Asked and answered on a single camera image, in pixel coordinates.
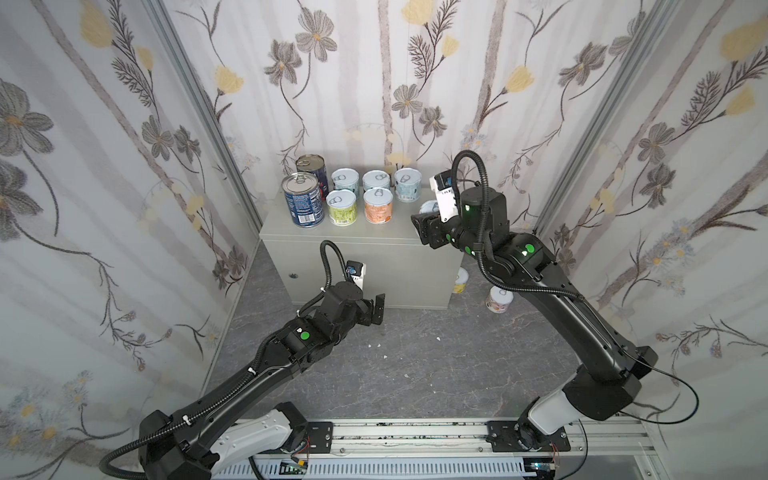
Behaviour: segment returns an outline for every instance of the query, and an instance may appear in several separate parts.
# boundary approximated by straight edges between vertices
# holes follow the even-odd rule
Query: black cable
[[[262,340],[258,350],[256,351],[256,355],[254,356],[253,360],[251,360],[248,366],[249,369],[253,371],[256,371],[256,369],[258,369],[259,364],[261,363],[261,357],[264,355],[264,351],[266,350],[266,346],[270,341],[272,341],[274,336],[275,336],[275,333],[272,333],[267,338]],[[171,433],[175,432],[176,430],[188,425],[187,422],[193,423],[195,420],[199,419],[200,417],[204,417],[209,413],[211,413],[213,410],[218,409],[223,404],[229,402],[253,378],[254,378],[254,375],[252,373],[250,372],[245,373],[243,375],[243,378],[240,380],[240,382],[237,383],[237,385],[234,386],[228,393],[221,396],[216,402],[211,403],[208,407],[198,410],[192,415],[189,415],[186,420],[178,419],[176,422],[166,425],[162,429],[157,430],[155,433],[152,433],[140,439],[134,440],[133,442],[130,442],[126,445],[121,446],[119,449],[115,449],[109,452],[99,462],[98,464],[99,470],[101,470],[101,473],[104,473],[105,475],[109,475],[114,478],[126,478],[127,480],[147,480],[147,475],[144,472],[133,472],[131,470],[123,470],[122,468],[114,467],[113,465],[110,465],[110,464],[115,459],[120,458],[121,456],[129,452],[133,452],[134,450],[148,443],[152,443],[152,442],[156,442],[157,440],[164,439],[165,437],[169,436]]]
[[[462,150],[453,158],[453,163],[451,164],[451,188],[453,189],[453,194],[456,200],[456,210],[459,212],[459,214],[461,214],[462,211],[461,205],[459,204],[460,193],[458,192],[458,182],[453,181],[453,179],[457,178],[458,164],[460,161],[462,161],[462,159],[464,159],[464,157],[469,157],[472,161],[475,162],[475,165],[478,169],[478,175],[480,176],[480,188],[482,195],[480,200],[480,221],[478,222],[477,242],[482,243],[485,236],[485,225],[488,222],[488,210],[490,204],[490,192],[488,191],[488,173],[485,171],[485,164],[483,163],[482,158],[480,158],[480,155],[477,155],[474,151]],[[566,296],[567,298],[573,300],[584,300],[584,296],[582,296],[580,293],[571,292],[565,288],[554,288],[549,286],[507,285],[506,283],[496,280],[493,276],[491,276],[490,272],[488,272],[488,269],[485,266],[482,252],[478,253],[479,255],[475,256],[477,257],[480,273],[482,273],[483,277],[485,277],[485,279],[491,285],[497,286],[502,290],[509,290],[512,292],[548,293],[550,295]]]
[[[250,463],[250,469],[253,470],[253,474],[256,478],[259,480],[266,480],[263,475],[261,475],[261,472],[259,472],[259,468],[256,467],[256,460],[253,459],[253,456],[248,457],[248,463]]]
[[[633,419],[640,420],[641,422],[653,423],[655,425],[677,425],[678,423],[687,422],[688,420],[691,419],[691,417],[696,415],[696,412],[699,411],[699,394],[696,392],[696,389],[693,386],[691,386],[690,383],[686,382],[685,380],[683,380],[679,376],[675,376],[675,375],[673,375],[673,374],[671,374],[669,372],[665,372],[663,370],[659,370],[657,368],[654,368],[653,366],[648,365],[646,362],[643,362],[643,361],[640,361],[639,359],[634,358],[632,355],[627,353],[627,350],[625,350],[625,349],[621,349],[621,351],[624,353],[624,355],[626,355],[629,358],[633,359],[635,362],[641,363],[641,364],[645,365],[646,367],[648,367],[651,370],[656,370],[657,372],[662,373],[662,374],[670,377],[671,379],[676,379],[678,382],[682,382],[686,387],[688,387],[688,389],[690,389],[690,391],[694,394],[694,397],[696,397],[696,405],[694,406],[694,410],[690,413],[689,416],[687,416],[687,417],[685,417],[684,419],[681,419],[681,420],[674,420],[672,422],[656,422],[655,420],[642,419],[641,417],[632,415],[631,413],[626,413],[623,410],[619,410],[619,413],[621,413],[623,415],[626,415],[628,417],[632,417]]]
[[[344,275],[344,280],[348,282],[350,281],[349,272],[346,271],[346,262],[344,261],[344,256],[341,254],[341,250],[339,250],[338,246],[334,242],[330,240],[323,240],[320,242],[320,259],[323,261],[323,269],[326,272],[326,283],[323,288],[320,289],[320,293],[315,295],[314,298],[312,298],[309,302],[304,303],[304,305],[299,309],[297,316],[304,315],[307,309],[322,300],[325,296],[325,291],[331,287],[333,276],[331,274],[331,266],[328,263],[328,256],[326,255],[326,247],[331,247],[333,251],[336,252],[336,256],[339,258],[339,263],[341,263],[341,271]]]
[[[589,455],[589,440],[587,440],[587,429],[584,428],[584,424],[581,423],[581,420],[578,421],[578,424],[581,425],[581,431],[584,432],[584,456],[581,457],[581,463],[578,464],[578,467],[576,467],[573,472],[569,473],[565,477],[560,477],[559,480],[565,480],[566,478],[581,470],[581,467],[583,467],[584,463],[587,461],[587,455]]]

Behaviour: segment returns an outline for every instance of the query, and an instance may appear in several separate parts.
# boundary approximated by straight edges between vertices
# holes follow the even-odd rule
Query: can
[[[456,274],[456,281],[453,284],[453,293],[461,293],[464,291],[464,288],[467,286],[467,280],[469,280],[469,272],[459,267],[458,273]]]
[[[296,172],[283,179],[288,210],[299,227],[314,227],[323,221],[323,199],[317,177],[307,172]]]
[[[415,202],[422,193],[422,174],[413,168],[395,172],[395,193],[401,202]]]
[[[360,174],[351,168],[340,168],[331,174],[334,190],[351,190],[359,197]]]
[[[371,188],[389,188],[389,174],[384,170],[371,170],[362,176],[362,191],[367,192]]]
[[[300,172],[307,172],[317,177],[320,183],[320,192],[323,199],[328,197],[328,175],[326,174],[326,161],[319,155],[302,155],[296,159],[296,169]]]
[[[509,290],[502,290],[497,286],[491,287],[488,297],[485,298],[485,306],[493,313],[504,313],[512,303],[514,295]]]
[[[328,217],[338,227],[352,225],[357,220],[357,197],[351,190],[333,190],[326,198]]]
[[[419,208],[420,214],[433,214],[439,211],[440,204],[437,203],[437,200],[427,200],[422,204],[421,208]]]
[[[370,223],[387,223],[392,218],[392,191],[374,187],[362,196],[366,202],[366,220]]]

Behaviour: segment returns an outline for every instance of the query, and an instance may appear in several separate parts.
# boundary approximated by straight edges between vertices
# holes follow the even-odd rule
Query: gray marble floor
[[[330,356],[247,416],[285,401],[315,419],[519,414],[572,374],[578,360],[521,297],[506,313],[490,312],[490,286],[468,257],[464,268],[467,288],[448,310],[387,309],[381,326],[356,326]],[[244,288],[209,388],[249,362],[261,339],[296,312],[263,246]]]

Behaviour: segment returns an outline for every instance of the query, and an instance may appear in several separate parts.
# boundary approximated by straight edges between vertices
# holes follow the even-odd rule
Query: floral wallpaper
[[[653,7],[164,3],[263,217],[302,154],[329,172],[410,166],[426,179],[470,148],[528,230]]]
[[[768,7],[682,2],[544,238],[611,324],[691,382],[649,425],[677,480],[762,478]],[[686,416],[648,376],[633,410]]]
[[[257,237],[140,4],[6,2],[0,51],[3,476],[102,478],[197,398]]]

